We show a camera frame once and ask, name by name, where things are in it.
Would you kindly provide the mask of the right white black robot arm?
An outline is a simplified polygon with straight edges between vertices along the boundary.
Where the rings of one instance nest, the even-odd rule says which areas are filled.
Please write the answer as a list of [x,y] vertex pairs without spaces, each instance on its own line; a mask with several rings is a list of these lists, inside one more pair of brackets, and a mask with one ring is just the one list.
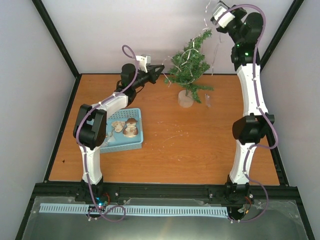
[[243,116],[232,125],[236,151],[224,192],[227,202],[240,204],[250,194],[249,174],[255,150],[275,121],[266,107],[260,80],[258,45],[265,31],[266,16],[252,4],[228,7],[219,1],[211,22],[234,43],[230,58],[242,90]]

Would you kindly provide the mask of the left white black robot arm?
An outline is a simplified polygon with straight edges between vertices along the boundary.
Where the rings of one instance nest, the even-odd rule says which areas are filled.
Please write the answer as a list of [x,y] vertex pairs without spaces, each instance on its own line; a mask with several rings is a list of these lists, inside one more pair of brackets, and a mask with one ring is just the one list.
[[106,138],[107,119],[134,101],[137,88],[143,88],[146,83],[155,84],[164,68],[164,65],[157,64],[147,65],[146,70],[140,70],[135,65],[127,63],[122,66],[120,80],[109,97],[93,105],[80,106],[73,137],[82,156],[81,184],[87,189],[86,195],[92,201],[99,201],[104,195],[100,150]]

